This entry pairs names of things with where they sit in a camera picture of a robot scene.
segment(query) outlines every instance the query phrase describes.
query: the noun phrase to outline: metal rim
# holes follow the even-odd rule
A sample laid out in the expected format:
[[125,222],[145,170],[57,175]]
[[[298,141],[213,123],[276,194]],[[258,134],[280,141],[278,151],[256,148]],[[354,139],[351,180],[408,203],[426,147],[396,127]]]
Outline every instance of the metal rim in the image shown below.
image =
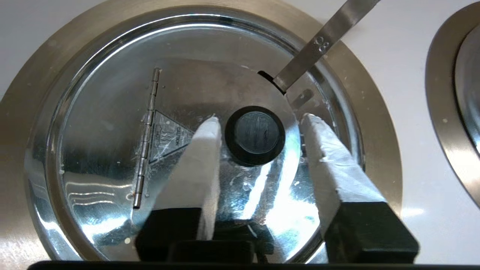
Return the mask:
[[452,15],[438,30],[427,58],[426,95],[438,140],[457,177],[480,207],[480,156],[460,115],[455,91],[455,62],[467,34],[480,24],[480,3]]
[[[31,222],[30,213],[34,213],[35,209],[31,209],[31,212],[27,210],[31,204],[27,202],[29,196],[24,189],[24,184],[28,184],[28,175],[24,169],[29,164],[25,163],[24,154],[28,150],[27,141],[31,130],[39,125],[36,123],[36,114],[44,106],[44,97],[50,91],[51,84],[57,80],[63,67],[73,57],[77,57],[84,46],[111,27],[155,10],[193,5],[249,12],[295,33],[305,42],[320,28],[320,24],[313,18],[276,0],[260,2],[141,0],[135,3],[127,0],[110,0],[78,16],[54,34],[21,69],[0,106],[0,112],[2,112],[0,119],[6,130],[1,136],[4,142],[2,148],[11,157],[0,165],[2,175],[6,177],[3,181],[6,183],[3,189],[6,193],[2,197],[8,200],[10,205],[14,203],[17,206],[15,209],[9,207],[2,209],[4,215],[9,217],[9,222],[2,227],[13,228],[18,223],[22,224],[13,231],[11,237],[13,241],[27,241],[35,250],[35,256],[29,254],[22,258],[25,266],[48,258]],[[88,31],[80,33],[74,31],[79,28],[88,29]],[[352,107],[360,126],[366,173],[399,214],[402,198],[400,154],[393,124],[378,89],[362,64],[343,43],[332,48],[328,58],[323,60],[320,71],[325,74],[335,74],[327,77],[326,80],[332,87],[343,90],[348,96],[350,104],[344,104],[344,106]],[[35,92],[32,93],[28,87],[25,87],[26,81],[35,87]],[[16,250],[11,250],[9,257],[14,258],[15,252]]]

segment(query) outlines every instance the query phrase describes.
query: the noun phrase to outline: triangular warning sticker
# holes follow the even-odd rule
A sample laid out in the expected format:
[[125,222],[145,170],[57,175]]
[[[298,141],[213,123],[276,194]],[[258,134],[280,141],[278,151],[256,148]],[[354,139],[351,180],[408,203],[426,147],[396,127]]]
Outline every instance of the triangular warning sticker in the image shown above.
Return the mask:
[[150,163],[168,156],[192,141],[192,131],[159,111],[155,111],[152,128]]

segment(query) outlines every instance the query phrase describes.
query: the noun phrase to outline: white countertop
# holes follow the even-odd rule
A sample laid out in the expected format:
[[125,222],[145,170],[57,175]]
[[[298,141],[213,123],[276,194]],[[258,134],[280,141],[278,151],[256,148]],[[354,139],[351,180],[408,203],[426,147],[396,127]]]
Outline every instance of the white countertop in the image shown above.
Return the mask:
[[[0,0],[0,98],[50,35],[102,1]],[[344,1],[287,2],[324,23]],[[383,0],[343,38],[376,82],[393,119],[403,165],[402,218],[420,242],[417,263],[480,265],[480,209],[440,148],[424,83],[436,31],[473,2]]]

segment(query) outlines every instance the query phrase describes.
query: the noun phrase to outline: metal handle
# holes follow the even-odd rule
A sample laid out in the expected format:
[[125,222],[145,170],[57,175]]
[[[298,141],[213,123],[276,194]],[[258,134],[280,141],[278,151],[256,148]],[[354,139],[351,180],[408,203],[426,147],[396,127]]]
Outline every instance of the metal handle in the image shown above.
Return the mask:
[[348,0],[273,79],[283,94],[380,0]]

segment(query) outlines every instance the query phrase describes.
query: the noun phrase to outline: metal ladle handle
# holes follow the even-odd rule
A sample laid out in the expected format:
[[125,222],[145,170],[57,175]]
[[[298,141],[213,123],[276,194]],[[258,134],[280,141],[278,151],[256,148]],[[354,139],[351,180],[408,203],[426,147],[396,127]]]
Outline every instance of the metal ladle handle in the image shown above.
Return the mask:
[[285,94],[307,70],[324,56],[343,35],[354,27],[380,0],[348,0],[320,31],[273,79]]

